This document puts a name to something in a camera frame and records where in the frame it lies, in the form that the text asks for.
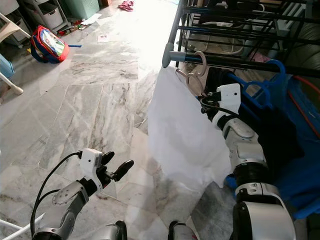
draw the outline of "chair leg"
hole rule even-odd
[[[21,87],[18,87],[17,85],[13,84],[12,81],[6,78],[6,76],[3,75],[1,72],[0,79],[2,79],[6,84],[8,84],[16,95],[21,95],[24,93],[24,90]]]

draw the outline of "white cloth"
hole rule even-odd
[[[212,181],[223,187],[231,164],[222,131],[201,113],[199,101],[173,67],[159,72],[148,134],[150,153],[168,178],[202,192]]]

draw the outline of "white pipe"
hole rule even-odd
[[[15,225],[13,223],[10,223],[10,222],[7,222],[7,221],[1,220],[1,219],[0,219],[0,225],[6,226],[6,227],[11,227],[11,228],[18,229],[18,230],[22,229],[21,226]]]
[[[34,223],[36,224],[37,222],[39,222],[44,215],[45,215],[45,214],[42,214],[41,216],[39,216],[38,218],[36,218],[36,219],[34,220]],[[30,229],[30,223],[29,223],[27,226],[25,226],[25,227],[21,228],[20,230],[12,233],[11,235],[5,237],[5,238],[2,239],[2,240],[11,240],[11,239],[14,239],[15,237],[17,237],[17,236],[25,233],[25,232],[28,231],[29,229]]]

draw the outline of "backpack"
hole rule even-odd
[[[41,25],[32,33],[30,41],[31,55],[42,63],[60,63],[67,58],[69,53],[69,46],[49,29]]]

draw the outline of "blue laundry basket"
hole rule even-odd
[[[5,75],[7,78],[10,78],[14,73],[14,67],[11,62],[5,59],[4,56],[0,54],[0,73]]]

